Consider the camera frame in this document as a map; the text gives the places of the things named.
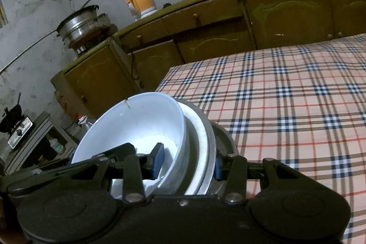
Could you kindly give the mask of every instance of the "checkered tablecloth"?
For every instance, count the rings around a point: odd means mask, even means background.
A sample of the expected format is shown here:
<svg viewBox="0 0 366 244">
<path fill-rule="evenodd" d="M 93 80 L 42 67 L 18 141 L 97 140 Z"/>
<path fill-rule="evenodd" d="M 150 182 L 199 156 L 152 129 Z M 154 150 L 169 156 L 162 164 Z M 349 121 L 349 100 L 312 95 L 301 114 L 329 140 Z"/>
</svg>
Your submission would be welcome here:
<svg viewBox="0 0 366 244">
<path fill-rule="evenodd" d="M 365 80 L 366 34 L 172 67 L 157 91 L 197 105 L 249 161 L 276 158 L 342 194 L 343 241 L 365 243 Z"/>
</svg>

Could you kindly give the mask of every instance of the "pot lid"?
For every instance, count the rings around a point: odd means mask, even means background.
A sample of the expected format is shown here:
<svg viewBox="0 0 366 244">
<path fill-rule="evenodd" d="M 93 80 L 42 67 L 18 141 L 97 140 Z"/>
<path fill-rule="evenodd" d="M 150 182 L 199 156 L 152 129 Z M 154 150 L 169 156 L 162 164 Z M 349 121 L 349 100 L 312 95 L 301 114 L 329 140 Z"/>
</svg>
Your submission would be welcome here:
<svg viewBox="0 0 366 244">
<path fill-rule="evenodd" d="M 74 13 L 72 13 L 71 15 L 67 16 L 66 19 L 64 19 L 63 21 L 61 21 L 60 25 L 57 27 L 56 31 L 59 33 L 60 29 L 69 21 L 71 21 L 72 19 L 74 19 L 75 17 L 79 16 L 81 13 L 85 12 L 85 11 L 97 11 L 99 10 L 99 6 L 98 5 L 91 5 L 91 6 L 87 6 L 84 7 Z"/>
</svg>

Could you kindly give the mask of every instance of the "bowl rim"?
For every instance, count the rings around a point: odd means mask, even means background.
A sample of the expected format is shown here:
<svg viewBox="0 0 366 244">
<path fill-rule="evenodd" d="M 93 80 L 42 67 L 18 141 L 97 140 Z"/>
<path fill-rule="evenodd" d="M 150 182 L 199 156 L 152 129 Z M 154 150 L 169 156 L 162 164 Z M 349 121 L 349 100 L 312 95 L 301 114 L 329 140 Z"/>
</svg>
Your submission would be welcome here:
<svg viewBox="0 0 366 244">
<path fill-rule="evenodd" d="M 182 135 L 180 136 L 179 144 L 176 144 L 177 145 L 177 152 L 176 152 L 176 154 L 175 154 L 175 156 L 174 156 L 174 158 L 172 160 L 171 165 L 169 166 L 168 171 L 165 173 L 164 177 L 157 183 L 157 188 L 158 188 L 158 187 L 161 187 L 164 184 L 164 182 L 166 181 L 167 177 L 169 176 L 169 174 L 171 173 L 173 167 L 175 166 L 175 163 L 176 163 L 176 161 L 178 159 L 179 153 L 181 152 L 183 146 L 186 145 L 186 129 L 187 128 L 186 128 L 186 122 L 185 122 L 185 119 L 184 119 L 184 114 L 183 114 L 182 108 L 180 107 L 179 103 L 173 97 L 171 97 L 171 96 L 169 96 L 169 95 L 167 95 L 165 93 L 161 93 L 161 92 L 142 92 L 142 93 L 133 95 L 133 96 L 127 98 L 127 99 L 124 99 L 124 100 L 120 101 L 119 103 L 115 104 L 113 107 L 111 107 L 110 109 L 108 109 L 101 117 L 99 117 L 96 120 L 96 122 L 93 124 L 93 126 L 95 124 L 97 124 L 102 118 L 107 117 L 108 114 L 112 112 L 112 110 L 116 109 L 120 105 L 123 105 L 123 103 L 125 101 L 131 100 L 131 99 L 136 99 L 136 98 L 139 98 L 139 97 L 146 97 L 146 96 L 149 96 L 149 95 L 161 96 L 161 97 L 164 97 L 164 98 L 168 99 L 169 101 L 171 101 L 173 103 L 173 105 L 179 111 L 180 130 L 182 131 Z M 77 156 L 77 152 L 79 151 L 79 148 L 80 148 L 80 145 L 81 145 L 83 139 L 85 137 L 87 137 L 89 134 L 91 134 L 91 131 L 93 130 L 93 126 L 91 127 L 90 130 L 88 130 L 86 132 L 85 136 L 83 136 L 83 138 L 81 139 L 78 147 L 76 148 L 75 153 L 74 153 L 74 156 L 73 156 L 73 159 L 71 161 L 72 164 L 81 161 L 81 160 L 74 161 L 74 158 Z"/>
</svg>

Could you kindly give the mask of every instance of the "plaid tablecloth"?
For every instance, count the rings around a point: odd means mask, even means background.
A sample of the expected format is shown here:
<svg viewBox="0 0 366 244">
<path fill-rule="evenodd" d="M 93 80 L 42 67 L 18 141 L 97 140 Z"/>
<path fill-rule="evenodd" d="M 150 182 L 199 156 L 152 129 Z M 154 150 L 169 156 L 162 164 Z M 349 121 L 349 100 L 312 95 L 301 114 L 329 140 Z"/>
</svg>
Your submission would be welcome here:
<svg viewBox="0 0 366 244">
<path fill-rule="evenodd" d="M 276 158 L 342 194 L 344 243 L 365 243 L 365 80 L 366 34 L 173 67 L 157 91 L 197 105 L 249 161 Z"/>
</svg>

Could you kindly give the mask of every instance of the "stainless steel pot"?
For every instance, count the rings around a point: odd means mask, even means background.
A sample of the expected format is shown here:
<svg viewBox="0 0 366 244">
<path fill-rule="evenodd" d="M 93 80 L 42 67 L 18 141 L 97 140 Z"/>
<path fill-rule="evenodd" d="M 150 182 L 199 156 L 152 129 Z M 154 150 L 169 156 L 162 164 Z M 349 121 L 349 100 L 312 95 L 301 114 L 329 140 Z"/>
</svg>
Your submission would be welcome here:
<svg viewBox="0 0 366 244">
<path fill-rule="evenodd" d="M 97 15 L 99 6 L 88 6 L 78 10 L 63 20 L 57 27 L 64 44 L 74 50 L 100 34 L 100 30 L 110 26 L 106 14 Z"/>
</svg>

